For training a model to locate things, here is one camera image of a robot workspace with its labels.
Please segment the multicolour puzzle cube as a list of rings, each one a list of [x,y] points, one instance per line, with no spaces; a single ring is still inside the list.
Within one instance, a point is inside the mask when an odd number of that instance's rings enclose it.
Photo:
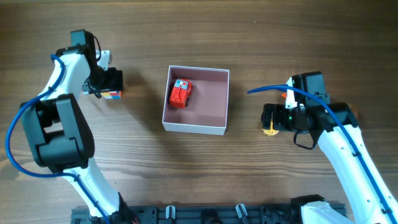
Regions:
[[[101,92],[101,96],[106,100],[121,99],[122,91]]]

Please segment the yellow round toy wheel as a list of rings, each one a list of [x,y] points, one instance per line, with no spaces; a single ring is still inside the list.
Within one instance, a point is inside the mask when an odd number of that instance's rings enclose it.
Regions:
[[[262,129],[263,133],[266,136],[275,136],[279,133],[279,130],[274,129],[274,122],[273,120],[270,121],[270,128],[269,129]]]

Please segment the red toy car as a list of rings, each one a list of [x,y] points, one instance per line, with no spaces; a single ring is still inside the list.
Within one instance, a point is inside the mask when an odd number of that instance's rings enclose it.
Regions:
[[[186,108],[192,91],[193,83],[190,80],[183,78],[177,79],[169,96],[169,105],[174,108]]]

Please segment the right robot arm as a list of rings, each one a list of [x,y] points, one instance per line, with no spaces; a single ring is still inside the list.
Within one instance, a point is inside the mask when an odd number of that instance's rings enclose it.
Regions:
[[[266,135],[279,131],[309,134],[333,166],[351,206],[356,223],[397,223],[397,200],[384,183],[363,141],[352,109],[332,103],[321,72],[294,75],[284,85],[257,91],[278,90],[284,104],[267,103],[261,115]]]

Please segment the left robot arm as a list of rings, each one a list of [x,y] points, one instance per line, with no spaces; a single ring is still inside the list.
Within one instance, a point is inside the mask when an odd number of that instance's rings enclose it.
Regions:
[[[21,105],[22,122],[34,161],[48,177],[69,181],[88,206],[90,223],[138,223],[121,194],[105,179],[94,159],[95,141],[78,105],[81,93],[101,98],[123,90],[123,73],[110,67],[87,30],[71,32],[71,45],[51,55],[55,68],[43,91]]]

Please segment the orange blue duck toy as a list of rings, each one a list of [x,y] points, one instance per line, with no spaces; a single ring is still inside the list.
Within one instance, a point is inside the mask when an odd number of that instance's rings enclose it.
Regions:
[[[281,96],[284,98],[284,100],[287,100],[287,93],[286,93],[286,92],[283,92],[283,93],[281,94]]]

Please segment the brown plush toy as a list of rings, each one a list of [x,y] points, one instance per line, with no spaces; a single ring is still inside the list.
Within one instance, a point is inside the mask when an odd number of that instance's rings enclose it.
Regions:
[[[354,117],[356,119],[358,119],[359,118],[359,110],[358,110],[358,108],[354,104],[349,104],[348,106],[351,109],[352,113],[354,114]]]

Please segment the pink white open box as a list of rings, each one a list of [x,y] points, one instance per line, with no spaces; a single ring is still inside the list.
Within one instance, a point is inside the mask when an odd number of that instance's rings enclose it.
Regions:
[[[169,104],[177,79],[193,83],[186,108]],[[228,121],[229,70],[171,65],[169,67],[162,124],[166,131],[224,135]]]

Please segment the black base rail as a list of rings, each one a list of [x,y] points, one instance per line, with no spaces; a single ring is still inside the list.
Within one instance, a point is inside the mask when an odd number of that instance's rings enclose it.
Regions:
[[[303,223],[299,209],[288,203],[273,203],[257,206],[243,204],[215,207],[147,207],[131,206],[127,214],[111,215],[110,223],[146,224],[206,224],[206,223],[252,223],[283,224]]]

